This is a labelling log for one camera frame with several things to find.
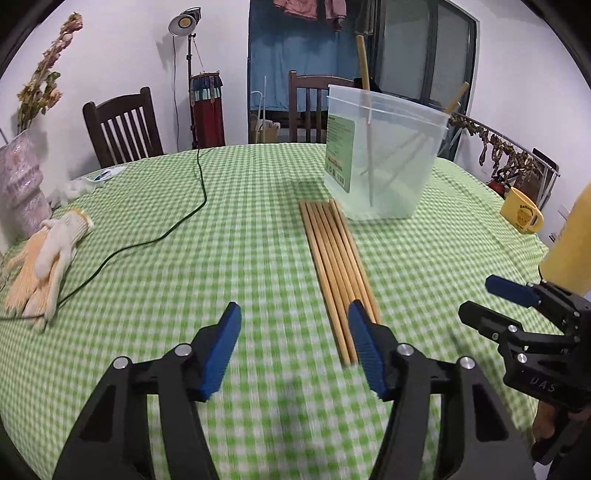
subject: yellow mug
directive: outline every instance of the yellow mug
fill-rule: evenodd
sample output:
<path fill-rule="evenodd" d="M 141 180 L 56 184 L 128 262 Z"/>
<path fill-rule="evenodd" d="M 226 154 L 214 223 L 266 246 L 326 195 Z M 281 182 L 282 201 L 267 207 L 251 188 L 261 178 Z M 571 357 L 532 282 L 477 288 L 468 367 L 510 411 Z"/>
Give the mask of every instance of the yellow mug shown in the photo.
<path fill-rule="evenodd" d="M 501 215 L 521 233 L 536 233 L 544 225 L 544 216 L 539 208 L 516 188 L 509 190 L 505 203 L 501 207 Z"/>

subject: green checkered tablecloth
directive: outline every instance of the green checkered tablecloth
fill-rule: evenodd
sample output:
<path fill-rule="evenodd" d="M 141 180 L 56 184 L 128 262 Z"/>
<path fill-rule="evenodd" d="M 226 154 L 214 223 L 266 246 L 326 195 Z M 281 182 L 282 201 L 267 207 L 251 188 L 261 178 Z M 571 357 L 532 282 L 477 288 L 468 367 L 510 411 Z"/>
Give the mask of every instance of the green checkered tablecloth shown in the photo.
<path fill-rule="evenodd" d="M 164 241 L 115 257 L 66 303 L 42 335 L 0 322 L 0 414 L 43 480 L 110 362 L 161 357 L 217 322 L 230 300 L 242 331 L 222 389 L 200 417 L 222 479 L 366 479 L 390 410 L 360 367 L 343 369 L 310 255 L 298 200 L 329 197 L 324 146 L 267 144 L 201 154 L 208 201 Z M 155 238 L 202 201 L 196 152 L 131 164 L 75 201 L 96 229 L 79 244 L 62 296 L 114 250 Z M 447 361 L 472 355 L 525 434 L 535 402 L 502 385 L 495 345 L 463 326 L 474 300 L 551 332 L 536 312 L 488 295 L 498 274 L 536 281 L 545 247 L 499 215 L 501 199 L 437 160 L 411 219 L 350 222 L 384 323 L 399 340 Z M 431 404 L 425 478 L 437 452 L 439 404 Z M 168 478 L 150 399 L 154 463 Z"/>

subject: human hand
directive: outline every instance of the human hand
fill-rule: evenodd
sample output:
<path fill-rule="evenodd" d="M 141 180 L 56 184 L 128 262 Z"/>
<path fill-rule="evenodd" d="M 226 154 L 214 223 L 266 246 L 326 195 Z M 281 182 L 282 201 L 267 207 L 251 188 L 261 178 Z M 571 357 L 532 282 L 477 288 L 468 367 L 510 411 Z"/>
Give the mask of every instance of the human hand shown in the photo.
<path fill-rule="evenodd" d="M 554 435 L 556 415 L 558 410 L 545 402 L 538 402 L 538 411 L 535 414 L 531 431 L 536 442 L 549 439 Z M 579 413 L 569 413 L 571 420 L 586 421 L 591 416 L 591 408 L 587 408 Z"/>

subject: blue curtain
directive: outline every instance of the blue curtain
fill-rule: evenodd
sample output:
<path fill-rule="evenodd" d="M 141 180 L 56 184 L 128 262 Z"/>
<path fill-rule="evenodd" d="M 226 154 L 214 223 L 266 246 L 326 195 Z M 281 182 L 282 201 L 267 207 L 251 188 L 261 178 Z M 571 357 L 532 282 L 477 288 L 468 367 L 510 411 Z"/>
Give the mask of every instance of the blue curtain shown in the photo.
<path fill-rule="evenodd" d="M 322 17 L 324 1 L 319 0 Z M 324 18 L 312 21 L 286 14 L 272 0 L 251 0 L 251 90 L 263 91 L 267 76 L 267 109 L 287 111 L 290 70 L 298 75 L 331 75 L 353 79 L 359 76 L 355 43 L 356 13 L 348 2 L 348 15 L 341 32 L 335 32 Z M 259 95 L 251 95 L 251 109 Z M 328 105 L 326 94 L 322 105 Z M 312 110 L 316 108 L 312 92 Z M 298 92 L 298 110 L 306 108 L 305 90 Z"/>

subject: lamp stand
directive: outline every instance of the lamp stand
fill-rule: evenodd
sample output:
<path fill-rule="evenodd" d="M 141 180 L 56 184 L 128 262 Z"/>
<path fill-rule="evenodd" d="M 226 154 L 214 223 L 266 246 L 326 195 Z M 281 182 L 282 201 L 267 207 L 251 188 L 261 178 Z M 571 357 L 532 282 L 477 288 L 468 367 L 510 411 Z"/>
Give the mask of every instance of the lamp stand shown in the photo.
<path fill-rule="evenodd" d="M 191 54 L 191 39 L 195 38 L 197 36 L 197 34 L 195 33 L 191 33 L 189 34 L 189 36 L 187 37 L 188 41 L 189 41 L 189 50 L 187 52 L 187 71 L 189 73 L 189 110 L 191 113 L 191 134 L 193 136 L 193 143 L 192 143 L 192 147 L 195 150 L 197 148 L 197 135 L 195 134 L 195 118 L 193 117 L 193 107 L 191 106 L 191 77 L 192 77 L 192 71 L 191 71 L 191 58 L 193 58 L 193 55 Z"/>

